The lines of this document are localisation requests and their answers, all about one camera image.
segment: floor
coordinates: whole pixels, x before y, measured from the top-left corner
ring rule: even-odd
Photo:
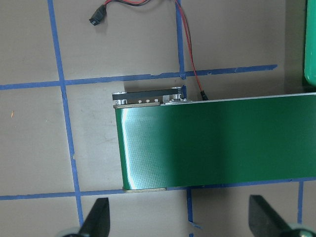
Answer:
[[[284,94],[285,0],[181,2],[210,99]],[[250,237],[250,194],[316,229],[315,177],[122,191],[111,93],[185,84],[200,97],[173,1],[112,3],[93,27],[101,4],[1,2],[1,234],[61,237],[108,197],[110,236]]]

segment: green plastic container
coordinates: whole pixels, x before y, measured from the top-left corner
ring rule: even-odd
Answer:
[[[307,6],[305,78],[316,86],[316,0],[309,0]]]

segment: green belt surface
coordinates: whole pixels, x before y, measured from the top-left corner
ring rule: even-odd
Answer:
[[[116,109],[126,190],[316,176],[316,96]]]

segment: black wire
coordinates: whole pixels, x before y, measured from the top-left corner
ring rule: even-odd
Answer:
[[[129,6],[143,6],[147,3],[149,3],[151,0],[146,0],[146,1],[141,2],[141,3],[130,3],[130,2],[125,2],[124,0],[112,0],[111,2],[114,2],[114,1],[124,3],[124,4],[129,5]]]

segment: black connector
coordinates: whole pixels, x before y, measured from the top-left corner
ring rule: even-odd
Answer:
[[[100,22],[104,19],[104,17],[107,15],[107,8],[105,5],[101,5],[95,13],[91,16],[89,21],[92,25],[96,26],[99,25]]]
[[[208,100],[208,98],[207,98],[207,96],[206,96],[204,90],[201,91],[201,96],[202,96],[202,100]]]

